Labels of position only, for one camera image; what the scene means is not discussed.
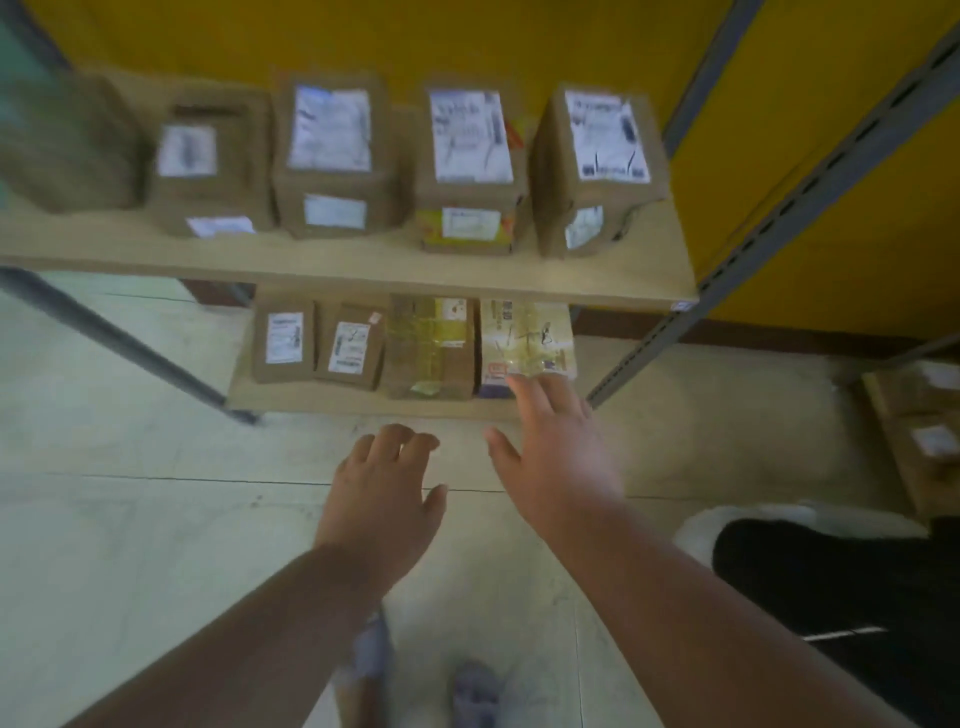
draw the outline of yellow wall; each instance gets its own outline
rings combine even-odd
[[[439,70],[512,75],[531,111],[560,80],[639,87],[661,122],[730,0],[27,0],[77,63],[268,84],[376,67],[396,98]],[[955,0],[767,0],[674,160],[705,274],[936,40]],[[716,312],[777,326],[931,335],[960,328],[950,257],[960,142],[951,109]]]

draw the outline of left hand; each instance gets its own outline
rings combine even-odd
[[[433,435],[386,425],[364,435],[333,475],[316,546],[338,546],[383,596],[420,560],[440,528],[446,486],[423,498]]]

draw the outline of sticker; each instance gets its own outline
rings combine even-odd
[[[960,389],[960,366],[944,361],[922,361],[920,371],[927,384],[937,389]]]
[[[342,197],[304,195],[303,217],[307,225],[362,230],[367,226],[367,203]]]
[[[496,91],[431,91],[437,182],[514,180],[507,129]]]
[[[630,102],[607,94],[568,91],[566,109],[581,180],[650,181]]]
[[[500,213],[494,209],[444,207],[443,235],[459,240],[494,240]]]
[[[960,442],[949,427],[944,425],[917,427],[911,429],[910,434],[927,457],[950,457],[960,454]]]
[[[249,217],[188,217],[186,222],[197,237],[213,237],[232,232],[256,232]]]
[[[369,324],[354,324],[348,321],[338,323],[337,333],[333,339],[333,351],[330,353],[330,363],[326,366],[327,370],[343,375],[363,374],[368,338],[370,338]]]
[[[603,206],[577,210],[573,222],[566,226],[566,249],[575,251],[596,237],[603,228]]]
[[[217,174],[217,130],[165,126],[156,173],[161,177],[212,177]]]
[[[440,299],[440,318],[444,321],[466,321],[467,299]]]
[[[303,361],[303,312],[267,314],[267,363]]]
[[[370,172],[370,140],[367,91],[297,86],[288,167]]]

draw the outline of hand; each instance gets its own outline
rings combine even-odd
[[[510,376],[523,427],[523,453],[491,427],[490,458],[520,515],[550,542],[597,509],[619,507],[623,486],[593,412],[565,376]]]
[[[422,496],[433,435],[386,425],[364,435],[333,475],[316,546],[342,548],[380,596],[420,560],[440,528],[446,486]]]

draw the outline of cardboard box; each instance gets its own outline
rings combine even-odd
[[[947,466],[960,464],[960,415],[911,415],[898,420],[926,473],[941,477]]]
[[[437,80],[418,131],[415,217],[432,253],[504,255],[528,194],[522,104],[511,86]]]
[[[960,410],[960,365],[924,360],[876,376],[883,380],[891,415]]]
[[[385,311],[343,303],[335,315],[321,318],[323,333],[314,376],[360,389],[376,389],[383,367]]]
[[[476,302],[391,296],[382,388],[394,399],[469,400]]]
[[[119,93],[64,73],[3,84],[0,177],[47,212],[140,205],[150,146]]]
[[[270,230],[276,221],[269,163],[265,92],[190,85],[160,130],[148,212],[178,237]]]
[[[540,121],[530,177],[542,255],[593,255],[616,243],[643,205],[670,196],[650,102],[561,85]]]
[[[260,384],[313,379],[316,305],[303,298],[257,301],[253,314],[253,379]]]
[[[364,235],[402,222],[393,110],[375,73],[288,77],[275,93],[274,190],[297,238]]]
[[[513,396],[507,375],[577,377],[570,310],[565,303],[480,302],[480,388],[483,399]]]

